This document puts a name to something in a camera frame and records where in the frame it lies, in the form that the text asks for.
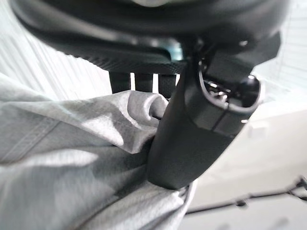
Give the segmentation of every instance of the wire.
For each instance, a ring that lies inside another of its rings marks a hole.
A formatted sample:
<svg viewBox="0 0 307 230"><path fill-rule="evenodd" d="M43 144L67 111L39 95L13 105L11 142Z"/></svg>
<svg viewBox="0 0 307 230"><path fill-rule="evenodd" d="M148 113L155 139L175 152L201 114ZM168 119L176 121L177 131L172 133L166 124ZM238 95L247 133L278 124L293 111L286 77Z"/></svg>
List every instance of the wire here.
<svg viewBox="0 0 307 230"><path fill-rule="evenodd" d="M191 215L191 214L200 213L200 212L206 212L206 211L225 208L225 207L232 207L232 206L247 207L247 205L248 205L247 201L249 201L249 200L268 198L268 197L273 197L273 196L282 196L282 195L291 195L291 196L294 196L296 198L301 199L302 201L307 202L307 196L298 196L294 193L294 191L296 189L302 188L302 187L305 188L305 190L307 191L307 180L304 177L301 176L299 178L298 183L296 183L294 186L292 186L288 189L281 190L281 191L275 191L275 192L249 194L244 199L236 199L235 202L225 202L225 203L222 203L222 204L219 204L219 205L197 208L197 209L188 211L186 213L186 215Z"/></svg>

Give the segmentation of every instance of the black plastic mount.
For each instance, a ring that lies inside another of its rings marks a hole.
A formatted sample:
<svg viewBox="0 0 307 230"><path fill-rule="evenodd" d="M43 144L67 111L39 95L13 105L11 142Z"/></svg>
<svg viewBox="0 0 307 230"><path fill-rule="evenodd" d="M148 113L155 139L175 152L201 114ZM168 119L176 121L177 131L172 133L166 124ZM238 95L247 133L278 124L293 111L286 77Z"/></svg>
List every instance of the black plastic mount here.
<svg viewBox="0 0 307 230"><path fill-rule="evenodd" d="M275 57L279 45L277 34L243 54L220 55L217 51L207 68L199 52L188 58L150 149L150 182L179 189L217 160L263 98L263 86L250 71ZM212 70L216 65L219 72ZM228 78L227 73L236 68L243 71Z"/></svg>

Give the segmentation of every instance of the gray fabric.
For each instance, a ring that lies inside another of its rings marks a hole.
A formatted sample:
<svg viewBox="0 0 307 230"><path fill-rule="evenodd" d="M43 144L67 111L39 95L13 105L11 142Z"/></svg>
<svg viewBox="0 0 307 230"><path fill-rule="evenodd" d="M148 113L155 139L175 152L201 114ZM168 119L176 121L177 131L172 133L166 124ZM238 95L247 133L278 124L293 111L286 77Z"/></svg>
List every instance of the gray fabric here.
<svg viewBox="0 0 307 230"><path fill-rule="evenodd" d="M176 229L195 186L145 180L166 105L136 91L55 102L0 75L0 230Z"/></svg>

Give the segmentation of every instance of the white surface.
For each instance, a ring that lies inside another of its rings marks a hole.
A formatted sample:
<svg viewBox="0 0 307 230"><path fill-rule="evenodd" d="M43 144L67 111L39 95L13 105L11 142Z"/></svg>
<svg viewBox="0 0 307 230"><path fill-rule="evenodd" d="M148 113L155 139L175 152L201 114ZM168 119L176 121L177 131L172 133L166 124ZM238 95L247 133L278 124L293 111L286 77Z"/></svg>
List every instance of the white surface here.
<svg viewBox="0 0 307 230"><path fill-rule="evenodd" d="M248 193L284 189L300 175L306 177L306 117L305 103L262 105L232 145L198 179L190 209ZM258 124L265 124L266 137L250 138L250 128ZM246 210L227 208L187 217L180 230L302 230L307 229L306 213L307 203L284 196L253 201Z"/></svg>

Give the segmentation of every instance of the gray shirt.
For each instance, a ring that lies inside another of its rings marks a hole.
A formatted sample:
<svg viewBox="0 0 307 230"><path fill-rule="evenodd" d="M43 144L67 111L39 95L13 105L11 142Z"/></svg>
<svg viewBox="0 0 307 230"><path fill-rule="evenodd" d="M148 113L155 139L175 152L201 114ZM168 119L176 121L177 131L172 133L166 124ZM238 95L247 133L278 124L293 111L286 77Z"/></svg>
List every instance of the gray shirt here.
<svg viewBox="0 0 307 230"><path fill-rule="evenodd" d="M0 74L0 229L176 229L195 185L145 179L166 106L137 91L55 102Z"/></svg>

